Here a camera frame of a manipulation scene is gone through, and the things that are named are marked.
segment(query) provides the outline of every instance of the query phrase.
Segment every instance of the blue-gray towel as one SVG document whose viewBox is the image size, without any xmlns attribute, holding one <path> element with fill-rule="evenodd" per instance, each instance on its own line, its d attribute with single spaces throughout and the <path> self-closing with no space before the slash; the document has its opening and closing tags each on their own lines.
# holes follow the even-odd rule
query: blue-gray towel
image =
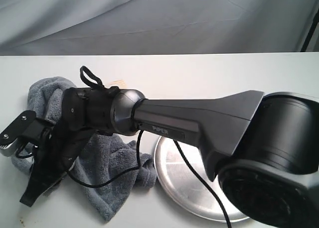
<svg viewBox="0 0 319 228">
<path fill-rule="evenodd" d="M 38 117 L 56 123 L 61 115 L 63 91 L 76 87 L 71 81 L 54 77 L 43 79 L 30 87 L 27 109 L 36 112 Z M 23 173 L 28 174 L 31 166 L 29 159 L 11 157 L 12 163 Z M 121 138 L 95 134 L 75 161 L 72 173 L 79 180 L 89 184 L 101 184 L 125 169 L 135 167 L 136 142 L 123 143 Z M 92 189 L 83 187 L 83 192 L 101 216 L 109 221 L 128 198 L 134 185 L 151 188 L 156 181 L 152 156 L 141 154 L 140 170 L 131 171 L 108 186 Z"/>
</svg>

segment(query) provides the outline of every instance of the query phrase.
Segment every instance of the black cylindrical joint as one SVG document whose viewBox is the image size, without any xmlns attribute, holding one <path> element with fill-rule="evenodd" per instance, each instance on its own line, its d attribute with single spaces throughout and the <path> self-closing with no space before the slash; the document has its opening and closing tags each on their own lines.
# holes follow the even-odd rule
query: black cylindrical joint
<svg viewBox="0 0 319 228">
<path fill-rule="evenodd" d="M 293 174 L 318 170 L 317 107 L 293 97 L 262 101 L 240 143 L 237 158 L 254 160 Z"/>
</svg>

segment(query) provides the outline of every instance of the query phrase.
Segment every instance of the round metal plate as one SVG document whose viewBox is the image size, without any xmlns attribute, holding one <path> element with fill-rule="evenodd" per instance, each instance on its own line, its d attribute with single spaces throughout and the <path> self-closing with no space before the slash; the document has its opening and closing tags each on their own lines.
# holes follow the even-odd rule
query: round metal plate
<svg viewBox="0 0 319 228">
<path fill-rule="evenodd" d="M 228 201 L 218 184 L 218 177 L 214 182 L 209 181 L 198 149 L 184 143 L 180 143 L 180 146 L 193 168 L 219 196 L 231 222 L 247 219 L 247 216 Z M 199 217 L 225 222 L 217 201 L 186 166 L 173 140 L 165 137 L 159 139 L 155 148 L 154 163 L 160 184 L 176 203 Z"/>
</svg>

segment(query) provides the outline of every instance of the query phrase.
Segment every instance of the white tabletop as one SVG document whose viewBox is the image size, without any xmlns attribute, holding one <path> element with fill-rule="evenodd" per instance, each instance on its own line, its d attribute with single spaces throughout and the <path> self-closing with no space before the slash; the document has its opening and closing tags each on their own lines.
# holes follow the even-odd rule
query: white tabletop
<svg viewBox="0 0 319 228">
<path fill-rule="evenodd" d="M 63 76 L 79 87 L 79 68 L 86 65 L 105 84 L 124 80 L 128 88 L 148 98 L 208 99 L 245 90 L 266 93 L 290 91 L 319 97 L 319 53 L 177 55 L 177 56 L 75 56 L 0 57 L 0 130 L 26 108 L 29 86 L 39 79 Z M 157 135 L 145 133 L 141 151 L 152 153 Z M 32 208 L 19 203 L 27 177 L 9 158 L 0 156 L 1 228 L 98 228 L 105 226 L 79 185 L 65 179 L 49 198 Z M 225 224 L 198 218 L 180 208 L 160 185 L 149 191 L 134 189 L 106 225 L 153 228 L 225 228 Z M 234 228 L 265 228 L 248 220 Z"/>
</svg>

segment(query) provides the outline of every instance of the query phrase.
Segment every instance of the piper logo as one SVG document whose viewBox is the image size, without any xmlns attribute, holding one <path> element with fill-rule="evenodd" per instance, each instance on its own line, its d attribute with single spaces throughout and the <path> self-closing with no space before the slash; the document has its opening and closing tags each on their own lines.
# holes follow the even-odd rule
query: piper logo
<svg viewBox="0 0 319 228">
<path fill-rule="evenodd" d="M 152 126 L 152 128 L 156 132 L 160 132 L 160 133 L 163 133 L 163 134 L 168 134 L 168 131 L 166 129 L 164 129 L 164 128 L 156 127 L 156 126 Z"/>
</svg>

